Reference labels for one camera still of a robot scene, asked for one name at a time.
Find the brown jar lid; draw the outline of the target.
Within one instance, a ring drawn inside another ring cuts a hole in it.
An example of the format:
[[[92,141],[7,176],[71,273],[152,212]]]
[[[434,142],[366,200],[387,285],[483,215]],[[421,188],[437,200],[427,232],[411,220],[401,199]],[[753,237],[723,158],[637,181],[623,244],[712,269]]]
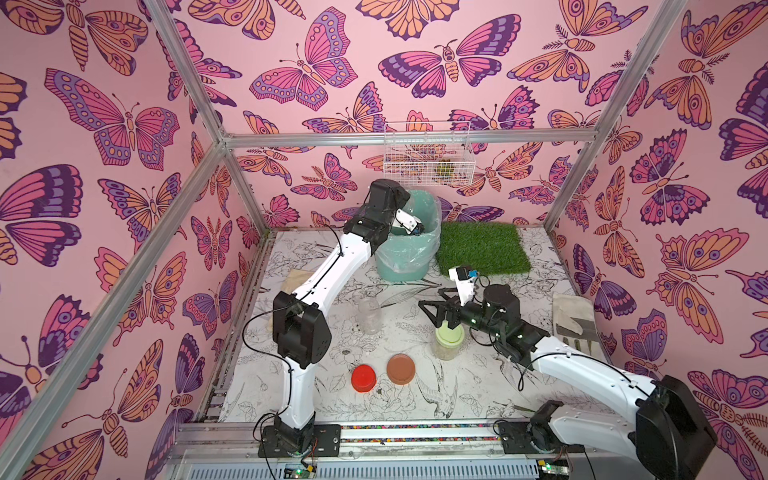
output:
[[[407,385],[416,375],[416,366],[410,356],[404,353],[398,353],[389,359],[386,373],[388,379],[393,384]]]

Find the clear peanut jar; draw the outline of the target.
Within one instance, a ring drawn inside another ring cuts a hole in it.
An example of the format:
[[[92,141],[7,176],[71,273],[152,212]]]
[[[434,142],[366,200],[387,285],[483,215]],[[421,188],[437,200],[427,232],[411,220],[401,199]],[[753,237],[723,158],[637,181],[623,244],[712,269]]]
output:
[[[383,326],[380,304],[375,297],[367,297],[358,306],[358,325],[365,335],[378,334]]]

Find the red jar lid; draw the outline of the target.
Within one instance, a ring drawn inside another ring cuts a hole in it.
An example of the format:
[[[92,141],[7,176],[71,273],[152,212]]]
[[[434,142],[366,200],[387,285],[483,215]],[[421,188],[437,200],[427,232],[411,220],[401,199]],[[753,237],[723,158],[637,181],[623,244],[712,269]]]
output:
[[[377,374],[370,365],[361,364],[352,371],[350,381],[356,392],[367,393],[376,386]]]

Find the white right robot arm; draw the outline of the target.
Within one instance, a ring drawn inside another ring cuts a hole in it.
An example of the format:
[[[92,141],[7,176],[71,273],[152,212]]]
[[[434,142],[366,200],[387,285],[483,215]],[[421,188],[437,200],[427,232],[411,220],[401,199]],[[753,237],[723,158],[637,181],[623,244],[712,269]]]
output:
[[[465,287],[438,293],[439,299],[418,303],[435,327],[485,333],[505,359],[561,380],[611,409],[588,414],[561,401],[545,402],[528,421],[534,449],[593,447],[639,462],[656,479],[694,479],[701,472],[717,435],[682,381],[630,373],[568,346],[523,320],[520,301],[507,285],[489,285],[481,301]]]

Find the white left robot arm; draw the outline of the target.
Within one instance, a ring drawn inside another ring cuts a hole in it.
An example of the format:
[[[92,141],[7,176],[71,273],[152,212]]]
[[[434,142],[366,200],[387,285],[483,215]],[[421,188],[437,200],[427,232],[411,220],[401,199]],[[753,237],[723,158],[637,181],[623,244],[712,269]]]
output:
[[[332,343],[330,307],[358,268],[387,241],[393,226],[419,225],[411,215],[398,218],[409,199],[410,193],[396,181],[373,181],[326,260],[296,290],[280,292],[273,300],[273,342],[284,361],[282,407],[274,429],[278,445],[291,453],[303,453],[314,443],[315,366]]]

